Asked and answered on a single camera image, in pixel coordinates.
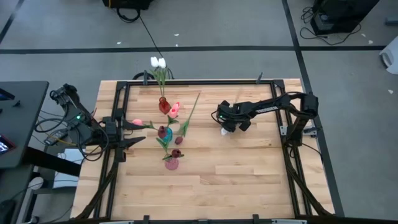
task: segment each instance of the table leg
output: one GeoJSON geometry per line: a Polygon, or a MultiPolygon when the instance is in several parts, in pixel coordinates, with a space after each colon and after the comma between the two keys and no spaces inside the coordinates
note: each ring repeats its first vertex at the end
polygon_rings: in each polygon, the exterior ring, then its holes
{"type": "Polygon", "coordinates": [[[80,165],[74,162],[58,158],[42,152],[40,150],[28,147],[24,156],[24,162],[35,166],[52,169],[64,174],[74,175],[80,174],[80,165]]]}

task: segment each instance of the red vase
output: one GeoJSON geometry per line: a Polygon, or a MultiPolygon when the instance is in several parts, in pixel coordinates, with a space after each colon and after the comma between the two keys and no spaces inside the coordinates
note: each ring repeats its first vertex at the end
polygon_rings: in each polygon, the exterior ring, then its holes
{"type": "Polygon", "coordinates": [[[159,98],[159,110],[163,114],[167,114],[172,107],[170,106],[169,102],[167,102],[166,97],[160,97],[159,98]]]}
{"type": "Polygon", "coordinates": [[[166,166],[166,168],[168,170],[177,169],[179,164],[180,164],[180,162],[176,158],[172,158],[172,159],[170,159],[168,161],[164,161],[164,166],[166,166]]]}

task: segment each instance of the wooden table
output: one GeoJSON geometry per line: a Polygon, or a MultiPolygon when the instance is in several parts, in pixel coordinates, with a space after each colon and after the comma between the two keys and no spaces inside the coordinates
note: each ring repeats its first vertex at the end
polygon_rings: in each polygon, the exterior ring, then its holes
{"type": "MultiPolygon", "coordinates": [[[[286,91],[302,91],[299,79],[284,82],[286,91]]],[[[116,81],[101,82],[97,120],[110,116],[115,88],[116,81]]],[[[237,129],[227,136],[221,136],[219,124],[210,117],[223,100],[234,103],[272,98],[269,86],[166,86],[170,104],[182,104],[178,117],[181,123],[188,118],[199,92],[186,138],[179,146],[170,143],[169,149],[178,148],[185,154],[177,170],[165,168],[164,150],[155,140],[155,130],[143,129],[126,136],[147,139],[126,151],[127,162],[119,165],[112,220],[142,220],[144,215],[150,215],[151,220],[248,219],[253,214],[260,218],[293,218],[275,113],[256,116],[246,132],[237,129]]],[[[127,120],[139,118],[145,123],[153,121],[155,126],[166,125],[167,117],[158,109],[159,97],[158,86],[132,87],[127,120]]],[[[293,101],[297,108],[299,103],[293,101]]],[[[170,127],[176,131],[179,124],[170,127]]],[[[316,139],[304,136],[303,142],[317,149],[316,139]]],[[[333,213],[320,155],[306,146],[299,147],[299,151],[308,188],[333,213]]],[[[78,215],[96,192],[101,165],[102,159],[83,163],[71,217],[78,215]]],[[[296,191],[303,213],[302,194],[297,186],[296,191]]]]}

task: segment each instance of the black metal frame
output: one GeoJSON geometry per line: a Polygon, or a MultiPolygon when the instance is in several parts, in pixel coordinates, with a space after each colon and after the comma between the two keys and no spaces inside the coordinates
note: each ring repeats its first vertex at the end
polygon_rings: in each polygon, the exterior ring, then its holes
{"type": "MultiPolygon", "coordinates": [[[[257,82],[257,80],[169,80],[167,82],[167,85],[253,85],[253,84],[261,84],[261,85],[270,85],[271,87],[271,92],[272,92],[272,97],[275,98],[277,97],[277,87],[280,89],[280,94],[285,93],[285,86],[284,86],[284,81],[283,80],[261,80],[260,82],[257,82]]],[[[129,91],[130,91],[130,87],[132,86],[142,86],[142,85],[157,85],[157,82],[153,81],[153,80],[148,80],[146,83],[140,82],[140,81],[120,81],[117,82],[116,84],[116,92],[115,92],[115,96],[114,96],[114,103],[113,103],[113,108],[112,108],[112,119],[115,120],[116,118],[124,118],[126,111],[127,111],[127,103],[129,100],[129,91]],[[124,99],[123,99],[123,106],[122,108],[118,108],[118,103],[120,100],[120,95],[122,90],[124,90],[124,99]]],[[[281,117],[281,113],[279,110],[277,110],[276,112],[276,116],[277,116],[277,125],[278,127],[283,126],[283,121],[282,121],[282,117],[281,117]]],[[[290,116],[290,114],[288,112],[285,112],[286,115],[286,119],[287,119],[287,124],[292,124],[292,118],[290,116]]],[[[292,177],[292,163],[290,161],[290,157],[289,157],[289,153],[288,153],[288,148],[285,146],[284,141],[285,138],[283,137],[283,135],[281,133],[280,134],[280,139],[281,139],[281,143],[282,143],[282,150],[283,150],[283,155],[284,155],[284,162],[285,162],[285,166],[287,169],[287,178],[288,178],[288,183],[289,183],[289,190],[290,190],[290,197],[292,200],[292,206],[293,206],[293,211],[294,211],[294,215],[295,218],[300,218],[302,215],[300,213],[300,209],[299,209],[299,203],[298,203],[298,198],[297,198],[297,193],[295,190],[295,179],[292,177]]],[[[320,144],[320,146],[326,146],[326,143],[323,142],[320,144]]],[[[295,170],[297,171],[297,175],[299,178],[299,180],[301,181],[301,184],[299,184],[300,188],[306,188],[305,186],[305,178],[304,178],[304,174],[303,174],[303,168],[302,168],[302,163],[300,160],[300,154],[299,154],[299,150],[297,149],[297,147],[293,147],[293,152],[295,155],[295,165],[296,168],[295,170]]],[[[109,163],[109,151],[106,151],[105,155],[104,155],[104,159],[103,159],[103,165],[102,165],[102,170],[101,170],[101,175],[99,177],[99,184],[101,185],[106,177],[106,173],[108,170],[108,163],[109,163]]],[[[326,176],[330,173],[333,174],[333,169],[331,167],[330,163],[324,163],[324,167],[325,167],[325,174],[326,176]]],[[[116,186],[116,178],[114,178],[111,182],[110,188],[109,188],[109,195],[108,195],[108,202],[107,202],[107,207],[106,207],[106,218],[110,219],[111,215],[112,215],[112,209],[113,209],[113,198],[114,198],[114,193],[115,193],[115,186],[116,186]]],[[[306,189],[307,194],[304,193],[304,190],[302,189],[302,193],[303,193],[303,199],[304,199],[304,205],[305,205],[305,214],[311,216],[312,215],[312,208],[310,205],[310,199],[315,199],[313,197],[313,195],[310,193],[310,191],[308,189],[306,189]]],[[[333,194],[331,192],[331,198],[332,201],[337,200],[338,202],[340,201],[340,196],[336,194],[333,194]]],[[[340,203],[337,203],[337,205],[335,205],[335,210],[343,210],[340,207],[336,207],[336,206],[341,206],[340,203]]],[[[95,207],[95,212],[94,212],[94,218],[99,218],[100,217],[100,210],[101,210],[101,201],[98,202],[97,206],[95,207]]],[[[229,222],[239,222],[239,223],[253,223],[253,220],[218,220],[222,223],[229,223],[229,222]]]]}

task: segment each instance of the red tulip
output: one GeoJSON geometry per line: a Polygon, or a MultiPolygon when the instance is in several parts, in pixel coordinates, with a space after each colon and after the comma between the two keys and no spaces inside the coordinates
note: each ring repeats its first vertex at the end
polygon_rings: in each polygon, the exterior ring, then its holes
{"type": "Polygon", "coordinates": [[[181,136],[179,136],[179,137],[175,138],[174,143],[175,143],[175,144],[181,144],[182,139],[183,139],[183,138],[182,138],[181,136]]]}
{"type": "Polygon", "coordinates": [[[157,135],[163,139],[164,137],[166,137],[167,133],[166,133],[166,129],[164,128],[164,126],[160,126],[159,130],[157,131],[157,135]]]}
{"type": "Polygon", "coordinates": [[[178,158],[181,156],[181,151],[179,149],[173,149],[172,151],[172,157],[173,158],[178,158]]]}

